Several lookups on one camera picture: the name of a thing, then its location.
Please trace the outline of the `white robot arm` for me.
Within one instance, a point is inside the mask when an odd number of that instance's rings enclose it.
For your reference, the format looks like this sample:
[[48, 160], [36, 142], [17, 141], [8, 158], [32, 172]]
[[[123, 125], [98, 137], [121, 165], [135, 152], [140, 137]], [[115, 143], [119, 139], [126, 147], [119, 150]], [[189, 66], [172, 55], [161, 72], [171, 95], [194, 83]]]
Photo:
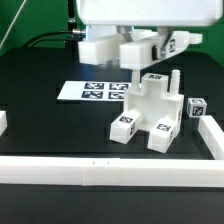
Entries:
[[78, 44], [82, 63], [114, 59], [141, 70], [173, 57], [202, 36], [188, 27], [207, 27], [223, 15], [224, 0], [76, 0], [86, 26]]

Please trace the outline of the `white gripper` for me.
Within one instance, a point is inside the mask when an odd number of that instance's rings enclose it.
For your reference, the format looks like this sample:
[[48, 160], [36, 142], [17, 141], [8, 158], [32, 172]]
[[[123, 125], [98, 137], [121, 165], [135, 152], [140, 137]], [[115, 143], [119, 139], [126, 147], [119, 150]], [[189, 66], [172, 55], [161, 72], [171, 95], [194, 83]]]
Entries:
[[222, 17], [224, 0], [76, 0], [76, 5], [84, 24], [117, 25], [125, 43], [133, 41], [133, 26], [161, 26], [157, 52], [165, 60], [173, 33], [166, 26], [210, 26]]

